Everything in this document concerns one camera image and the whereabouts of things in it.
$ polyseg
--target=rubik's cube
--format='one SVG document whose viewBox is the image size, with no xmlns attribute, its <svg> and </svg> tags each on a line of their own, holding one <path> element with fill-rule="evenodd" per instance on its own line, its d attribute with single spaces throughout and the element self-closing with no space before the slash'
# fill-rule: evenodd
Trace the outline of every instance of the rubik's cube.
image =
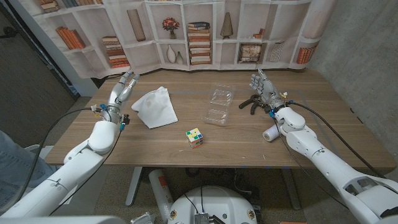
<svg viewBox="0 0 398 224">
<path fill-rule="evenodd" d="M 200 131 L 197 128 L 195 128 L 191 131 L 187 131 L 186 134 L 187 134 L 189 145 L 191 145 L 192 149 L 203 144 L 203 136 L 200 134 Z"/>
</svg>

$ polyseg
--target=table leg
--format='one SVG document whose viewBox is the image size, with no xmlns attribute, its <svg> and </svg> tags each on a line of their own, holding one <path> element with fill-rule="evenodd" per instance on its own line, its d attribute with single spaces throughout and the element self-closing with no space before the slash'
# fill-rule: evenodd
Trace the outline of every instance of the table leg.
<svg viewBox="0 0 398 224">
<path fill-rule="evenodd" d="M 127 198 L 126 198 L 127 206 L 131 206 L 132 203 L 134 202 L 134 199 L 135 199 L 137 191 L 138 191 L 139 180 L 141 178 L 141 171 L 142 171 L 142 167 L 134 168 L 134 171 L 133 171 L 132 177 L 131 177 L 131 181 L 130 181 L 129 192 L 127 193 Z"/>
<path fill-rule="evenodd" d="M 290 202 L 294 210 L 300 210 L 300 199 L 297 193 L 296 185 L 294 184 L 293 174 L 290 169 L 281 169 L 284 178 L 287 193 L 290 197 Z"/>
</svg>

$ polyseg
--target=jeans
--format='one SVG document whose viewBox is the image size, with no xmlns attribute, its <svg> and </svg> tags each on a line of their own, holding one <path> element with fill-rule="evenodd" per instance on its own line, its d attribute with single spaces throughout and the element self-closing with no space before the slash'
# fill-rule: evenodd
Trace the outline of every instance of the jeans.
<svg viewBox="0 0 398 224">
<path fill-rule="evenodd" d="M 5 206 L 24 185 L 35 154 L 16 144 L 0 131 L 0 208 Z M 36 187 L 56 171 L 39 158 L 28 187 Z"/>
</svg>

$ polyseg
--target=flower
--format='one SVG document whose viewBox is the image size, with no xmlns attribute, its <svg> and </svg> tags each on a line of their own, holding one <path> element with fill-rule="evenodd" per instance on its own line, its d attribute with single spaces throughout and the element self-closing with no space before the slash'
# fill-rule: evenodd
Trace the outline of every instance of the flower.
<svg viewBox="0 0 398 224">
<path fill-rule="evenodd" d="M 163 29 L 165 30 L 175 30 L 178 29 L 180 23 L 178 23 L 174 18 L 168 17 L 163 20 Z"/>
</svg>

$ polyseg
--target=bookshelf backdrop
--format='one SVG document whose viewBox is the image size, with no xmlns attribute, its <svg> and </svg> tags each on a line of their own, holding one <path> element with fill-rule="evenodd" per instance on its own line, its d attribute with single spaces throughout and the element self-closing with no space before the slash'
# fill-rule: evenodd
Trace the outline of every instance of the bookshelf backdrop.
<svg viewBox="0 0 398 224">
<path fill-rule="evenodd" d="M 337 2 L 19 1 L 82 78 L 103 78 L 130 66 L 135 73 L 305 68 Z M 178 22 L 174 35 L 164 29 L 166 18 Z M 195 44 L 200 42 L 203 48 Z"/>
</svg>

